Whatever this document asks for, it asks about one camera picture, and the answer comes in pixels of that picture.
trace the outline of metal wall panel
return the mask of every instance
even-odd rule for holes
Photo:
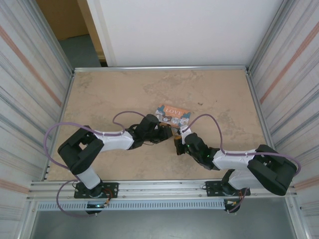
[[[13,238],[32,180],[41,180],[48,127],[72,69],[33,1],[0,2],[0,238]]]
[[[283,0],[88,0],[109,66],[247,65]]]
[[[319,235],[319,1],[295,0],[264,54],[250,66],[274,145],[302,164],[294,179]]]

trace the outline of gray floor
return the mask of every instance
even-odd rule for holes
[[[97,218],[39,212],[33,239],[295,239],[284,198],[245,199],[223,210],[106,211]]]
[[[59,43],[72,67],[101,67],[90,35],[71,37]]]

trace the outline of wire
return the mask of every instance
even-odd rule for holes
[[[141,113],[139,113],[139,112],[136,112],[136,111],[123,111],[123,112],[118,113],[117,115],[115,115],[115,116],[113,117],[112,122],[113,122],[114,124],[116,124],[116,125],[121,126],[121,127],[122,127],[122,131],[121,131],[120,133],[115,133],[115,134],[98,132],[98,131],[92,130],[91,128],[88,128],[88,127],[85,127],[85,126],[83,126],[83,125],[80,125],[80,124],[78,124],[78,123],[72,123],[72,122],[60,122],[60,123],[56,123],[56,124],[52,125],[52,126],[47,130],[47,132],[45,133],[44,139],[43,139],[43,149],[44,149],[45,156],[46,156],[52,163],[54,163],[54,164],[56,164],[56,165],[58,165],[58,166],[60,166],[60,167],[62,167],[62,168],[65,168],[65,169],[69,170],[69,168],[68,168],[67,166],[65,166],[65,165],[63,165],[63,164],[61,164],[61,163],[55,161],[55,160],[50,156],[50,154],[49,154],[49,152],[48,152],[48,149],[47,149],[47,147],[46,147],[47,139],[48,139],[48,136],[49,136],[50,132],[51,132],[54,128],[56,128],[56,127],[58,127],[58,126],[60,126],[60,125],[72,125],[72,126],[76,126],[76,127],[85,129],[85,130],[87,130],[87,131],[89,131],[89,132],[91,132],[91,133],[95,133],[95,134],[97,134],[97,135],[101,135],[101,136],[120,136],[120,135],[122,135],[122,134],[125,132],[125,127],[124,127],[124,125],[122,125],[121,123],[115,122],[115,119],[116,119],[117,116],[119,116],[119,115],[121,115],[121,114],[124,114],[124,113],[135,113],[135,114],[138,114],[138,115],[141,115],[141,116],[145,117],[143,114],[141,114]]]
[[[232,208],[231,210],[228,210],[229,213],[233,212],[234,210],[236,210],[241,205],[241,203],[243,202],[243,200],[244,200],[244,198],[246,196],[247,191],[248,191],[248,188],[245,189],[244,195],[241,198],[241,200],[239,201],[239,203],[237,203],[237,205],[234,208]]]
[[[113,198],[113,193],[112,193],[111,189],[105,188],[103,191],[105,192],[105,194],[107,194],[107,192],[109,192],[109,194],[110,194],[109,200],[110,200],[111,198]]]
[[[59,195],[60,195],[60,192],[62,190],[62,188],[67,185],[68,183],[70,182],[75,182],[75,181],[78,181],[77,179],[72,179],[72,180],[69,180],[69,181],[66,181],[65,183],[62,184],[62,186],[59,188],[58,190],[58,193],[56,194],[56,204],[58,205],[58,208],[60,209],[61,212],[63,212],[64,214],[68,215],[68,216],[71,216],[71,217],[74,217],[74,218],[89,218],[89,217],[92,217],[92,216],[95,216],[95,214],[90,214],[90,215],[80,215],[80,214],[75,214],[75,213],[69,213],[67,211],[65,211],[60,203],[59,203]]]
[[[91,128],[88,128],[88,127],[85,127],[85,126],[83,126],[83,125],[80,125],[80,124],[78,124],[78,123],[72,123],[72,122],[60,122],[60,123],[56,123],[56,124],[52,125],[52,126],[47,130],[47,132],[45,133],[44,139],[43,139],[43,150],[44,150],[45,156],[46,156],[52,163],[54,163],[54,164],[56,164],[56,165],[58,165],[58,166],[60,166],[60,167],[62,167],[62,168],[65,168],[65,169],[69,170],[69,168],[68,168],[67,166],[65,166],[65,165],[63,165],[63,164],[61,164],[61,163],[55,161],[55,160],[50,156],[50,154],[49,154],[49,152],[48,152],[48,149],[47,149],[47,146],[46,146],[47,139],[48,139],[48,136],[49,136],[50,132],[51,132],[54,128],[56,128],[56,127],[58,127],[58,126],[60,126],[60,125],[72,125],[72,126],[77,126],[77,127],[79,127],[79,128],[85,129],[85,130],[87,130],[87,131],[89,131],[89,132],[92,132],[92,133],[95,133],[95,134],[97,134],[97,135],[102,135],[102,136],[120,136],[120,135],[122,135],[122,134],[125,132],[125,127],[124,127],[124,125],[122,125],[121,123],[115,122],[115,119],[116,119],[117,116],[119,116],[119,115],[121,115],[121,114],[124,114],[124,113],[135,113],[135,114],[138,114],[138,115],[141,115],[141,116],[145,117],[143,114],[141,114],[141,113],[139,113],[139,112],[136,112],[136,111],[123,111],[123,112],[118,113],[117,115],[115,115],[115,116],[113,117],[112,122],[113,122],[114,124],[119,125],[120,127],[122,127],[122,131],[121,131],[120,133],[115,133],[115,134],[98,132],[98,131],[92,130]],[[57,194],[56,194],[56,204],[57,204],[58,208],[60,209],[60,211],[63,212],[64,214],[68,215],[68,216],[75,217],[75,218],[87,218],[87,217],[92,217],[92,216],[94,216],[95,214],[91,214],[91,215],[79,215],[79,214],[74,214],[74,213],[66,212],[65,210],[62,209],[62,207],[61,207],[60,204],[59,204],[59,195],[60,195],[60,192],[61,192],[62,188],[63,188],[66,184],[68,184],[68,183],[70,183],[70,182],[73,182],[73,183],[74,183],[74,182],[76,182],[76,181],[81,181],[78,176],[76,176],[76,175],[74,175],[74,176],[76,177],[76,179],[69,180],[69,181],[65,182],[65,183],[62,184],[62,186],[59,188],[59,190],[58,190],[58,192],[57,192]]]
[[[299,162],[297,159],[295,159],[295,158],[293,158],[293,157],[291,157],[291,156],[289,156],[289,155],[285,155],[285,154],[281,154],[281,153],[270,153],[270,152],[253,152],[253,153],[229,153],[229,152],[225,152],[225,150],[224,150],[224,148],[223,148],[223,135],[222,135],[222,133],[221,133],[220,126],[219,126],[217,120],[216,120],[212,115],[210,115],[210,114],[202,114],[202,115],[199,115],[198,117],[196,117],[196,118],[189,124],[189,126],[188,126],[185,130],[183,130],[183,132],[187,131],[199,118],[201,118],[201,117],[203,117],[203,116],[211,117],[211,118],[214,120],[214,122],[215,122],[215,124],[216,124],[216,126],[217,126],[217,128],[218,128],[218,132],[219,132],[219,136],[220,136],[220,150],[223,152],[223,154],[229,155],[229,156],[269,155],[269,156],[284,157],[284,158],[287,158],[287,159],[293,161],[293,162],[298,166],[297,171],[296,171],[294,177],[297,176],[297,175],[300,173],[300,170],[301,170],[301,167],[302,167],[301,164],[300,164],[300,162]]]
[[[72,187],[73,187],[73,188],[76,188],[76,187],[74,186],[74,183],[75,183],[75,181],[72,183]]]

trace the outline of wooden panel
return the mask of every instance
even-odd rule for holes
[[[86,0],[78,0],[79,7],[81,9],[84,21],[86,23],[86,27],[90,33],[91,40],[93,42],[96,53],[98,54],[98,58],[100,61],[106,61],[105,55],[102,49],[102,45],[98,36],[98,32],[96,31],[92,15]]]
[[[36,0],[58,40],[89,34],[77,0]]]
[[[63,121],[87,124],[102,131],[118,131],[113,116],[133,110],[154,114],[160,103],[188,109],[190,120],[203,113],[214,115],[224,134],[224,148],[247,150],[265,143],[244,71],[140,71],[76,73]],[[125,114],[118,121],[126,127],[141,117]],[[57,147],[77,128],[63,126]],[[220,143],[216,125],[202,118],[192,127],[212,147]],[[62,162],[55,149],[55,160]],[[208,171],[189,155],[176,155],[173,138],[134,150],[100,153],[93,167],[106,180],[220,178],[224,171]],[[74,176],[52,165],[49,180]]]

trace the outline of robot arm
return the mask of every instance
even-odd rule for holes
[[[172,136],[170,125],[160,123],[153,115],[147,115],[140,124],[132,125],[119,136],[104,135],[121,132],[101,133],[103,135],[97,135],[81,128],[58,148],[63,161],[72,174],[90,190],[88,194],[91,197],[98,197],[102,191],[102,181],[91,167],[100,152],[113,149],[131,150],[140,147],[145,141],[159,143]]]
[[[243,188],[266,188],[271,193],[283,196],[292,181],[297,167],[288,159],[279,156],[248,155],[253,152],[277,153],[267,145],[250,151],[226,151],[208,147],[203,140],[182,126],[180,136],[174,143],[178,155],[187,153],[208,170],[228,169],[222,180],[222,189],[227,194]],[[231,156],[241,153],[246,156]]]

